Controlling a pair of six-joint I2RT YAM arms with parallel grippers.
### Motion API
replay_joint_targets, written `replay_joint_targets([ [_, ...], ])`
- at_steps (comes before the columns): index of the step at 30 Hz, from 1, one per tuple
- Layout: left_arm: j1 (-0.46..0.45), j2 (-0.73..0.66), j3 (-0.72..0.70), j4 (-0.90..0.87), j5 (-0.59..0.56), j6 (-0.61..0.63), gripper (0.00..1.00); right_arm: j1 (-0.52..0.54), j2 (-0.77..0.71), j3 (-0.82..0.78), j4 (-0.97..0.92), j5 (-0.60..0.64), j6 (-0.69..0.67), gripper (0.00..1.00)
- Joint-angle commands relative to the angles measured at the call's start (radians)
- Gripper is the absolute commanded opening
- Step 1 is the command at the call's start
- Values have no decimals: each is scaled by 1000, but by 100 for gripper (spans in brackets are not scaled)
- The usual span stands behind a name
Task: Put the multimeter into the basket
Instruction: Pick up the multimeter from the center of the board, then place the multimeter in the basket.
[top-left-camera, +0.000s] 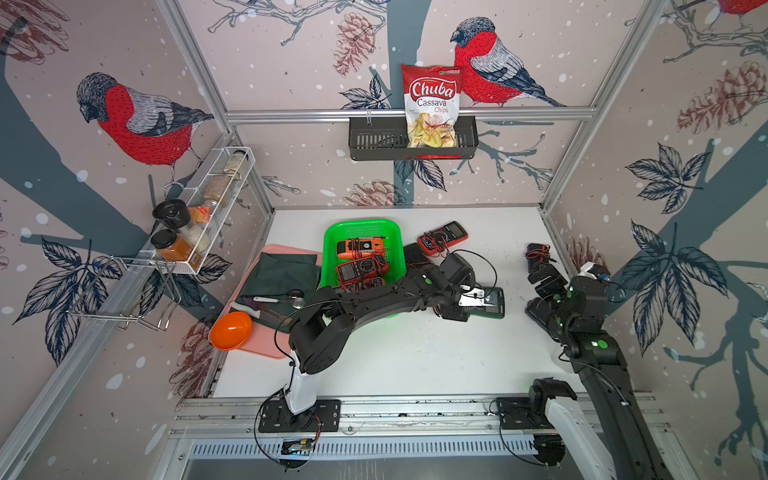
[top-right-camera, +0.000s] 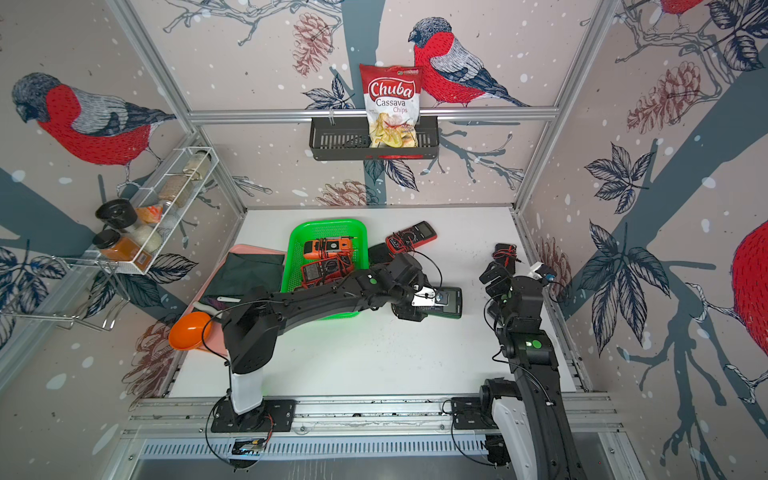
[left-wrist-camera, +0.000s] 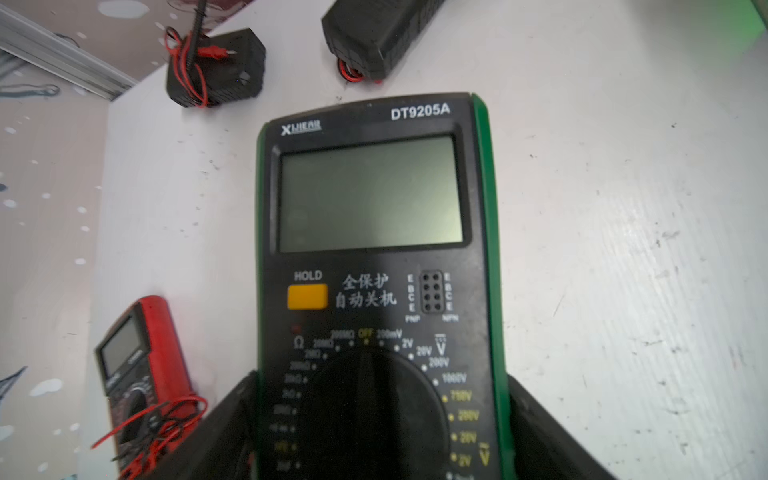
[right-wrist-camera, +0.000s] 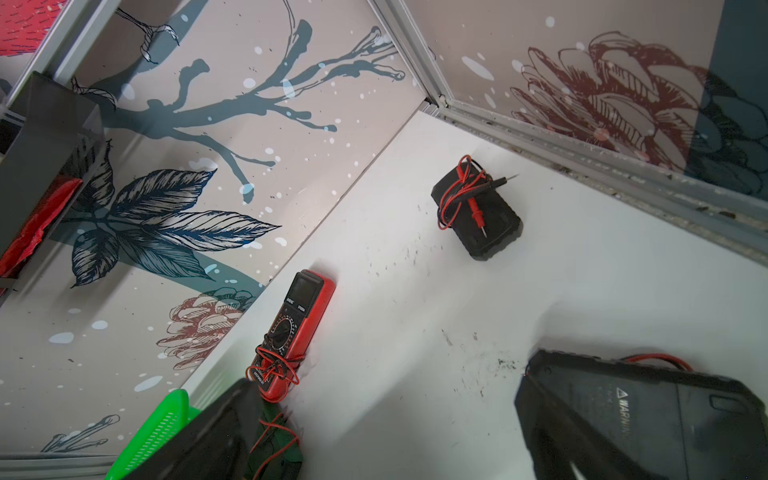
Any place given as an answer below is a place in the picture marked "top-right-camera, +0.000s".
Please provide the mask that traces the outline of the dark green multimeter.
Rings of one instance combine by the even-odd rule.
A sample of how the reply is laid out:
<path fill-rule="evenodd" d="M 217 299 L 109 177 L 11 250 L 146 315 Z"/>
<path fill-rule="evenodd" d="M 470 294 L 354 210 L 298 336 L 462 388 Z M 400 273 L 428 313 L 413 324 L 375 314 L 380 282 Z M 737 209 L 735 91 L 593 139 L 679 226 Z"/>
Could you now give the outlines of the dark green multimeter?
<path fill-rule="evenodd" d="M 436 291 L 435 303 L 419 306 L 417 310 L 428 316 L 460 319 L 463 312 L 463 293 L 457 287 L 443 287 Z"/>

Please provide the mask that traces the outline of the red multimeter with leads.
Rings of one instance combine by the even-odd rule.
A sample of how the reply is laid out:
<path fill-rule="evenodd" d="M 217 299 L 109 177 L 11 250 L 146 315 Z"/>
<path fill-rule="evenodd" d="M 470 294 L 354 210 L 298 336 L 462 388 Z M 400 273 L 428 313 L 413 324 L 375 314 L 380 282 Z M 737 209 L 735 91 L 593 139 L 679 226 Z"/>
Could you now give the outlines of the red multimeter with leads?
<path fill-rule="evenodd" d="M 352 258 L 345 254 L 308 263 L 301 267 L 301 287 L 309 289 L 332 283 L 354 269 Z"/>

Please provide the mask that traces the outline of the green plastic basket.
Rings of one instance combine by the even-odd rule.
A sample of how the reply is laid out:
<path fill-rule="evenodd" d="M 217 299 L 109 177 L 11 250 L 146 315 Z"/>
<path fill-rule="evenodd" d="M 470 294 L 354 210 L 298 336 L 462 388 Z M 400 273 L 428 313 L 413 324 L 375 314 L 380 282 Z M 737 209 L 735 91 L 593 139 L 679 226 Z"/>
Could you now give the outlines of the green plastic basket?
<path fill-rule="evenodd" d="M 352 262 L 356 269 L 368 269 L 368 232 L 366 225 L 356 219 L 337 218 L 309 221 L 298 225 L 289 237 L 282 277 L 281 292 L 290 293 L 301 286 L 301 267 L 311 262 L 304 258 L 307 241 L 319 238 L 352 237 Z"/>

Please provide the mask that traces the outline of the orange multimeter leads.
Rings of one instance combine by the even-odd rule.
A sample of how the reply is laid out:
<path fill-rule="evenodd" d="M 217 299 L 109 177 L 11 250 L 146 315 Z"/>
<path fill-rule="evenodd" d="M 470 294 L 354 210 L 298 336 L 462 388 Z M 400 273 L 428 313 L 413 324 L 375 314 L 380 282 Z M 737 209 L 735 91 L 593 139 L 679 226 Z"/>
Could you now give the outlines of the orange multimeter leads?
<path fill-rule="evenodd" d="M 339 255 L 351 256 L 354 252 L 352 237 L 323 237 L 304 244 L 303 257 L 307 260 L 324 260 Z"/>

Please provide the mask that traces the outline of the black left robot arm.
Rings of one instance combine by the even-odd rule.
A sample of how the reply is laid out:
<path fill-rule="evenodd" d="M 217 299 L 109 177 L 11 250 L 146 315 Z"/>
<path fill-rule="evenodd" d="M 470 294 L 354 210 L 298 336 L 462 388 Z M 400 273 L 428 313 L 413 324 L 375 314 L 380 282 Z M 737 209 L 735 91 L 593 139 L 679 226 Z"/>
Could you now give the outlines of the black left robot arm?
<path fill-rule="evenodd" d="M 228 354 L 229 402 L 234 414 L 261 407 L 262 369 L 273 358 L 278 337 L 330 316 L 377 310 L 387 304 L 403 309 L 404 319 L 418 321 L 421 306 L 433 306 L 437 288 L 410 254 L 397 254 L 384 264 L 357 269 L 329 284 L 288 293 L 252 289 L 236 306 L 221 312 Z"/>

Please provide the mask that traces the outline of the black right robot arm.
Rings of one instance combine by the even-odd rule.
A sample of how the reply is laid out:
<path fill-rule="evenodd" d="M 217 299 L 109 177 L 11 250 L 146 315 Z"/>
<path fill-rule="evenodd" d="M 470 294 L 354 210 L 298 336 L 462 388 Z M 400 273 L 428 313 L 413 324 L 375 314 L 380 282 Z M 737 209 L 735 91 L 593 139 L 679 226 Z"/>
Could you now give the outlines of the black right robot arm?
<path fill-rule="evenodd" d="M 544 289 L 554 279 L 540 262 L 526 275 L 491 262 L 479 277 L 512 375 L 486 380 L 481 405 L 498 427 L 518 479 L 586 477 L 564 408 L 555 347 L 541 327 Z"/>

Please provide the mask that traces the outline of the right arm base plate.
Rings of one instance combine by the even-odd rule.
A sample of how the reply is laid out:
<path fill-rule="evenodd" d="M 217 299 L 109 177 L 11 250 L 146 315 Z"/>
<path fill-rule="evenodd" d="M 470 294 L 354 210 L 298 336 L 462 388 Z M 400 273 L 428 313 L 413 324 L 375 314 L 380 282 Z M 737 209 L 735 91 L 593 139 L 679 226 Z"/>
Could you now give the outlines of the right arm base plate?
<path fill-rule="evenodd" d="M 449 400 L 453 428 L 459 431 L 497 430 L 498 426 L 481 402 L 480 396 L 454 396 Z"/>

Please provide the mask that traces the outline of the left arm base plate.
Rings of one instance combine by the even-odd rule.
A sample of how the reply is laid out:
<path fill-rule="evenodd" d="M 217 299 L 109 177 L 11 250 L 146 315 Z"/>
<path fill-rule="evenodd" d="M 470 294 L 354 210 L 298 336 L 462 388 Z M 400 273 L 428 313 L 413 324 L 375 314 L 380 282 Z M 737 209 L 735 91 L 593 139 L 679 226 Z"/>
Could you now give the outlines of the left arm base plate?
<path fill-rule="evenodd" d="M 210 430 L 213 433 L 289 432 L 296 407 L 294 399 L 266 399 L 254 410 L 237 414 L 230 398 L 224 397 L 212 410 Z"/>

